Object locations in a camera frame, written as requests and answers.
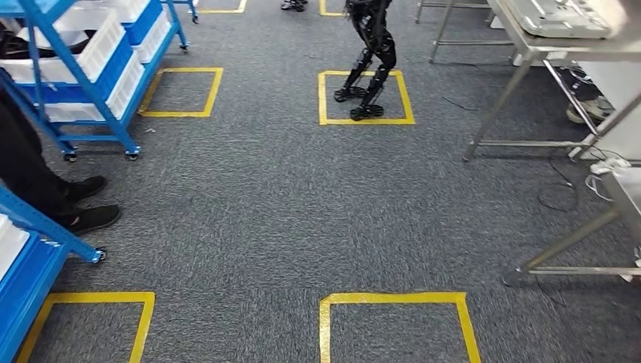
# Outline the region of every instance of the black shoe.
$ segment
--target black shoe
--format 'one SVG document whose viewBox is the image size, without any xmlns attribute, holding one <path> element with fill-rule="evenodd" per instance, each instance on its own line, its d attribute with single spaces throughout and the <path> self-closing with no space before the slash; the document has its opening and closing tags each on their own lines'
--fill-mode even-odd
<svg viewBox="0 0 641 363">
<path fill-rule="evenodd" d="M 113 206 L 99 206 L 96 208 L 84 209 L 76 215 L 71 223 L 62 225 L 69 232 L 80 236 L 98 229 L 106 228 L 120 219 L 120 208 Z"/>
<path fill-rule="evenodd" d="M 100 193 L 107 186 L 107 180 L 103 176 L 92 176 L 83 181 L 67 183 L 65 185 L 65 198 L 71 203 L 78 203 L 92 195 Z"/>
<path fill-rule="evenodd" d="M 349 116 L 354 121 L 361 121 L 362 119 L 374 119 L 381 117 L 385 111 L 378 104 L 368 104 L 367 106 L 358 106 L 349 111 Z"/>
<path fill-rule="evenodd" d="M 354 98 L 363 98 L 366 93 L 367 91 L 362 87 L 341 88 L 338 91 L 334 91 L 334 100 L 336 102 L 345 102 Z"/>
</svg>

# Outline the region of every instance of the humanoid robot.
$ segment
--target humanoid robot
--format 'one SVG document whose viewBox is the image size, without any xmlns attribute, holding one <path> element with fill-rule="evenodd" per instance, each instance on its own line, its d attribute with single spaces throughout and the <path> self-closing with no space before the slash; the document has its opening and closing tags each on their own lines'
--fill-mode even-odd
<svg viewBox="0 0 641 363">
<path fill-rule="evenodd" d="M 307 0 L 284 0 L 280 5 L 281 10 L 296 10 L 298 12 L 305 11 Z"/>
<path fill-rule="evenodd" d="M 383 89 L 389 71 L 396 65 L 396 49 L 392 34 L 386 28 L 387 7 L 392 0 L 346 0 L 345 11 L 351 19 L 358 35 L 365 42 L 365 49 L 354 63 L 345 84 L 334 92 L 336 102 L 362 98 L 361 105 L 350 111 L 354 121 L 381 117 L 384 110 L 374 104 Z M 367 89 L 355 83 L 372 63 L 376 55 L 382 62 Z"/>
</svg>

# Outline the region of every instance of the yellow tape square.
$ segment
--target yellow tape square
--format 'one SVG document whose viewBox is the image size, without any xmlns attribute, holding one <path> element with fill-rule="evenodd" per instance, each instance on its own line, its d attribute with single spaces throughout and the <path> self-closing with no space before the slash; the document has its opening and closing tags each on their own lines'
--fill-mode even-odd
<svg viewBox="0 0 641 363">
<path fill-rule="evenodd" d="M 142 116 L 150 117 L 209 117 L 212 115 L 212 110 L 214 108 L 214 100 L 216 99 L 216 94 L 218 93 L 218 87 L 220 87 L 220 82 L 222 78 L 222 68 L 218 67 L 178 67 L 178 68 L 162 68 L 156 73 L 151 84 L 149 84 L 149 89 L 145 94 L 140 108 L 138 108 L 138 113 Z M 209 89 L 209 94 L 205 100 L 205 108 L 202 111 L 158 111 L 158 110 L 149 110 L 149 105 L 151 103 L 151 98 L 153 94 L 156 93 L 156 89 L 160 84 L 160 79 L 163 77 L 164 73 L 214 73 L 214 79 L 212 80 L 212 86 Z"/>
<path fill-rule="evenodd" d="M 403 111 L 405 118 L 403 119 L 363 119 L 361 121 L 354 121 L 353 119 L 328 119 L 327 118 L 327 76 L 349 76 L 349 70 L 326 70 L 318 74 L 318 119 L 320 124 L 325 125 L 413 125 L 414 114 L 412 112 L 412 104 L 410 103 L 410 96 L 407 94 L 405 87 L 405 78 L 400 70 L 392 70 L 389 75 L 396 78 L 398 83 L 398 91 L 401 93 L 401 101 L 403 103 Z M 365 76 L 373 76 L 374 72 L 363 72 Z"/>
<path fill-rule="evenodd" d="M 247 5 L 247 0 L 240 0 L 238 9 L 196 9 L 196 12 L 198 14 L 240 14 L 245 12 L 245 5 Z"/>
<path fill-rule="evenodd" d="M 320 15 L 323 15 L 324 17 L 344 17 L 345 14 L 343 13 L 330 13 L 327 12 L 327 0 L 318 0 L 318 7 L 319 7 L 319 12 Z"/>
<path fill-rule="evenodd" d="M 455 304 L 463 340 L 470 363 L 481 363 L 465 293 L 333 293 L 320 301 L 319 339 L 320 363 L 331 361 L 332 305 L 336 304 Z"/>
<path fill-rule="evenodd" d="M 33 322 L 29 333 L 20 351 L 18 352 L 15 363 L 27 363 L 29 357 L 36 346 L 38 336 L 45 326 L 47 317 L 51 313 L 54 304 L 82 304 L 82 303 L 142 303 L 142 313 L 140 322 L 138 322 L 138 331 L 134 339 L 134 348 L 129 356 L 129 363 L 140 363 L 144 343 L 147 340 L 147 333 L 151 324 L 151 315 L 153 314 L 153 305 L 156 301 L 156 294 L 153 292 L 113 292 L 113 293 L 50 293 L 45 302 L 42 304 L 35 321 Z"/>
</svg>

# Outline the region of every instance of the person's leg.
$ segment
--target person's leg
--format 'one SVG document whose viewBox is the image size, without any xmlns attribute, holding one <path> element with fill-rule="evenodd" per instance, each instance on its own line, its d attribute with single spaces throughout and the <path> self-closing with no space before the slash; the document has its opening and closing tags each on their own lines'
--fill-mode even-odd
<svg viewBox="0 0 641 363">
<path fill-rule="evenodd" d="M 96 194 L 106 184 L 101 176 L 69 183 L 55 175 L 40 151 L 38 134 L 15 107 L 0 100 L 0 179 L 18 197 L 75 234 L 105 228 L 120 217 L 118 206 L 76 208 L 73 204 Z"/>
<path fill-rule="evenodd" d="M 0 178 L 28 204 L 56 219 L 72 222 L 78 209 L 65 199 L 57 176 L 46 166 L 39 151 L 38 135 L 21 125 L 22 113 L 11 112 L 12 102 L 0 103 Z"/>
<path fill-rule="evenodd" d="M 42 158 L 42 142 L 38 133 L 35 131 L 29 120 L 23 115 L 22 110 L 7 92 L 0 91 L 0 104 L 3 105 L 7 112 L 13 116 L 14 125 L 17 131 L 22 134 L 25 147 L 30 147 L 35 153 L 34 159 L 37 160 L 39 167 L 48 171 L 48 179 L 58 186 L 58 189 L 65 194 L 67 200 L 71 203 L 77 203 L 80 200 L 95 195 L 107 186 L 107 180 L 101 176 L 88 178 L 84 181 L 70 183 L 65 181 L 55 173 L 51 172 Z"/>
</svg>

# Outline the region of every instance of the stainless steel table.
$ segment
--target stainless steel table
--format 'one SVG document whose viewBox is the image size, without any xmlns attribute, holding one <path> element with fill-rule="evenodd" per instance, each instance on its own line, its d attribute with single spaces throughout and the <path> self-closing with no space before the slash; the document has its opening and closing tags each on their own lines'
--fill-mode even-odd
<svg viewBox="0 0 641 363">
<path fill-rule="evenodd" d="M 523 274 L 532 275 L 632 275 L 641 276 L 641 268 L 631 267 L 552 267 L 547 260 L 580 242 L 588 234 L 623 216 L 635 240 L 641 240 L 641 168 L 618 169 L 603 176 L 605 187 L 614 202 L 601 215 L 578 230 L 557 240 L 542 253 L 509 272 L 503 282 L 514 285 Z"/>
<path fill-rule="evenodd" d="M 556 72 L 550 61 L 641 61 L 641 2 L 638 0 L 587 0 L 594 3 L 608 24 L 613 28 L 612 36 L 608 39 L 559 39 L 532 36 L 524 31 L 509 9 L 509 2 L 519 0 L 488 0 L 488 4 L 505 27 L 511 42 L 518 53 L 522 54 L 523 62 L 514 72 L 499 98 L 483 119 L 478 132 L 467 147 L 463 160 L 471 160 L 479 146 L 504 147 L 579 147 L 574 155 L 581 157 L 599 138 L 613 129 L 634 108 L 641 104 L 641 95 L 634 98 L 626 107 L 617 110 L 612 119 L 596 127 L 586 110 L 574 97 L 571 89 Z M 454 0 L 447 0 L 444 15 L 434 42 L 430 61 L 434 60 L 439 45 L 504 45 L 505 41 L 443 41 L 441 38 L 447 26 L 447 20 L 454 7 Z M 565 96 L 577 109 L 581 118 L 595 135 L 589 142 L 581 141 L 526 141 L 526 140 L 488 140 L 483 139 L 497 118 L 512 92 L 522 81 L 535 61 L 542 61 L 550 71 L 556 83 L 561 87 Z"/>
</svg>

